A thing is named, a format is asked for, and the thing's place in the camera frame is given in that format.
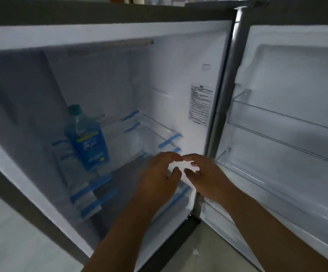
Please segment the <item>person's left forearm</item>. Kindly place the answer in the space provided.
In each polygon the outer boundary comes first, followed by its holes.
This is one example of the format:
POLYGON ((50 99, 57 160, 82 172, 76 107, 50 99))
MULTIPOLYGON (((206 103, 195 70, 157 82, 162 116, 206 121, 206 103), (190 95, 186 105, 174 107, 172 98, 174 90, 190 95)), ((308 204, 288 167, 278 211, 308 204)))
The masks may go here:
POLYGON ((143 237, 161 205, 131 200, 81 272, 134 272, 143 237))

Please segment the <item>person's left hand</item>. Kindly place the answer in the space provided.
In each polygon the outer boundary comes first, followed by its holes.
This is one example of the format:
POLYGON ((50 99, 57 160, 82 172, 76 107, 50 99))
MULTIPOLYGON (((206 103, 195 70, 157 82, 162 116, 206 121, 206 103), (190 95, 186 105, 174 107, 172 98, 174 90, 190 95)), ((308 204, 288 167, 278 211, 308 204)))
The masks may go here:
POLYGON ((172 186, 167 181, 169 165, 173 162, 181 162, 183 157, 175 152, 161 152, 150 159, 144 170, 139 188, 135 193, 152 214, 156 214, 160 208, 174 195, 177 186, 172 186))

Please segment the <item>person's right forearm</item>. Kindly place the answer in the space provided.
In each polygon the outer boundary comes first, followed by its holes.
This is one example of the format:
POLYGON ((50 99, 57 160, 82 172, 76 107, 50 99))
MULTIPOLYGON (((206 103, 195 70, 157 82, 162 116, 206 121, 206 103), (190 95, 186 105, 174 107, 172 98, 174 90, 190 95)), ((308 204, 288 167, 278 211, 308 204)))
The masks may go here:
POLYGON ((211 197, 231 216, 265 272, 328 272, 328 260, 240 190, 211 197))

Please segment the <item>large glass fridge shelf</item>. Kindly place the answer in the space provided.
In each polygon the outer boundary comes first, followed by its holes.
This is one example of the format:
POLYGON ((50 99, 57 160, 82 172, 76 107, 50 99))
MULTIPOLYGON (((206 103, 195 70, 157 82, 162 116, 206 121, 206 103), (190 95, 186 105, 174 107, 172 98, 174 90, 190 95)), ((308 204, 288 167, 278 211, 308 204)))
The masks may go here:
POLYGON ((88 224, 110 228, 136 191, 152 155, 140 151, 108 172, 87 172, 75 157, 66 137, 52 142, 52 159, 61 181, 50 180, 45 195, 72 225, 88 224))

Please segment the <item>blue tape strips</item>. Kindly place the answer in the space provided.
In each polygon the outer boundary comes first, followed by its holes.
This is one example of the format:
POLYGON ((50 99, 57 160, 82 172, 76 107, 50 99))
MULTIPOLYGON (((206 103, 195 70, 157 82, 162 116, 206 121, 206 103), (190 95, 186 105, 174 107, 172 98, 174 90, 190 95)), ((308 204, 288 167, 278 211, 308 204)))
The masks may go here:
POLYGON ((121 209, 135 192, 149 161, 165 151, 180 153, 184 137, 136 110, 123 118, 100 122, 106 152, 98 132, 76 140, 75 149, 63 134, 52 142, 51 151, 68 191, 69 202, 78 209, 79 221, 87 220, 112 202, 121 209))

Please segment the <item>grey open refrigerator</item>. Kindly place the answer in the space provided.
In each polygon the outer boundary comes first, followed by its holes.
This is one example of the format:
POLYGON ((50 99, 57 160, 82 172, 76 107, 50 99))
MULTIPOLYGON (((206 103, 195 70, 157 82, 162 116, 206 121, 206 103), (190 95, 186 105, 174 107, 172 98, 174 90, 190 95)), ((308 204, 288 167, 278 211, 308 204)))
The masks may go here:
POLYGON ((85 264, 109 229, 72 225, 45 195, 60 182, 50 147, 68 106, 99 124, 135 110, 180 132, 179 154, 205 154, 236 10, 99 0, 0 0, 0 199, 85 264), (74 45, 154 39, 135 50, 68 57, 74 45), (192 83, 214 88, 208 126, 189 120, 192 83))

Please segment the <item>clear narrow door rack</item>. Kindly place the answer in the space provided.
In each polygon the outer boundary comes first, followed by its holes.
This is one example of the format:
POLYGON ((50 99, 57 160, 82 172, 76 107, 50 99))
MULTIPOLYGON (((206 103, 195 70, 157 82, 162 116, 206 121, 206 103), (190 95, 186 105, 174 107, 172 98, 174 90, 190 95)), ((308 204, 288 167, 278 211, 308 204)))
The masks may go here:
POLYGON ((265 108, 258 93, 244 90, 231 101, 227 124, 328 162, 328 126, 265 108))

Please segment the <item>white printed label sticker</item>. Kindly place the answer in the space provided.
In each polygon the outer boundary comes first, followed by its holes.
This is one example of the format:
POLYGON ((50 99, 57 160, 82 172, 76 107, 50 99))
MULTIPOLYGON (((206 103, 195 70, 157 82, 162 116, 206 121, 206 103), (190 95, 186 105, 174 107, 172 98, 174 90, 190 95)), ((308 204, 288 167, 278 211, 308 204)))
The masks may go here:
POLYGON ((206 127, 208 126, 212 112, 214 92, 214 88, 212 87, 197 83, 191 84, 189 120, 206 127))

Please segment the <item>grey fridge light bar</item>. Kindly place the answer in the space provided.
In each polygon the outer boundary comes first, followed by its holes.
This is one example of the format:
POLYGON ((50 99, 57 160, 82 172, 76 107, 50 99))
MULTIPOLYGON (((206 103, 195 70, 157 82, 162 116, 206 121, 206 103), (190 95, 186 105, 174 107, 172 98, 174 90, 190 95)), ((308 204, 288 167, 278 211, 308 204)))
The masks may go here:
POLYGON ((154 44, 154 39, 128 39, 120 41, 97 42, 69 46, 65 48, 65 53, 68 57, 71 56, 86 56, 99 54, 107 51, 126 51, 149 47, 154 44))

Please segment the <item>grey refrigerator door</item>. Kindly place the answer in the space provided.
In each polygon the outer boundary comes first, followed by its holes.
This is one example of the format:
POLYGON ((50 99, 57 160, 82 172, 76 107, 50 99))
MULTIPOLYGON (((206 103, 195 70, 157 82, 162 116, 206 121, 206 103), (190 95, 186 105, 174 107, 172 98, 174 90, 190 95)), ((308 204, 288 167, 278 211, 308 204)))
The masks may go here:
MULTIPOLYGON (((256 104, 328 126, 328 0, 244 7, 223 85, 210 156, 231 148, 243 170, 328 217, 326 160, 227 124, 233 97, 252 90, 256 104)), ((328 259, 327 233, 313 235, 260 204, 328 259)))

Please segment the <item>blue liquid plastic bottle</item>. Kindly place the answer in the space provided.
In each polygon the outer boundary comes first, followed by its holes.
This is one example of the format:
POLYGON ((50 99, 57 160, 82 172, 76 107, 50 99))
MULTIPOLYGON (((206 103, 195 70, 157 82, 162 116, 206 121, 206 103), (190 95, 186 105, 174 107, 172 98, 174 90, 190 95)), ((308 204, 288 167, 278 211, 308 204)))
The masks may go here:
POLYGON ((77 159, 86 171, 93 171, 110 161, 107 143, 101 125, 93 118, 85 115, 78 104, 68 106, 70 118, 64 134, 71 144, 77 159))

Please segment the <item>clear deep door rack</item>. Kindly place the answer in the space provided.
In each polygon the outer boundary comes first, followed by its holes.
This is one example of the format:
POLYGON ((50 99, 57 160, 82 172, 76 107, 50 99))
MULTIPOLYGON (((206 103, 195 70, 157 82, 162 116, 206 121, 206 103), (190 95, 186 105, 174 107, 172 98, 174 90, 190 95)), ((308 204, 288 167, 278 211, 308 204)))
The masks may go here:
POLYGON ((237 187, 303 230, 313 235, 320 232, 328 234, 327 216, 311 210, 311 204, 294 199, 292 195, 262 182, 257 178, 257 173, 243 170, 230 160, 230 152, 231 148, 227 148, 216 157, 215 162, 237 187))

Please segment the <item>person's right hand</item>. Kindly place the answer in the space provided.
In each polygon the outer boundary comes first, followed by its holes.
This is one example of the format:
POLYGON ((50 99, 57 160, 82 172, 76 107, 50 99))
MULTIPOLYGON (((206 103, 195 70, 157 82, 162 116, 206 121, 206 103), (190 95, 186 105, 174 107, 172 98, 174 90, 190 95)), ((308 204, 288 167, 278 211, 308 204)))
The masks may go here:
POLYGON ((193 184, 196 190, 204 197, 220 204, 226 211, 231 213, 234 208, 239 189, 229 180, 221 168, 214 161, 199 154, 182 156, 185 161, 197 167, 200 171, 199 184, 193 184))

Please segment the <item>small glass fridge shelf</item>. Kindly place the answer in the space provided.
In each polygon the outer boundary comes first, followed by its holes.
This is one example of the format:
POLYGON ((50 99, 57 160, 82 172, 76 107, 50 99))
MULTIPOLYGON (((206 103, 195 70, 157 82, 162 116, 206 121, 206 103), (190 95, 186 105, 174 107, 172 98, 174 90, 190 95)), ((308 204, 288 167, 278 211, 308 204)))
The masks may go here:
POLYGON ((135 110, 121 118, 100 123, 107 140, 136 134, 143 143, 143 147, 153 147, 154 151, 174 148, 181 151, 175 144, 183 139, 181 133, 176 132, 148 115, 135 110))

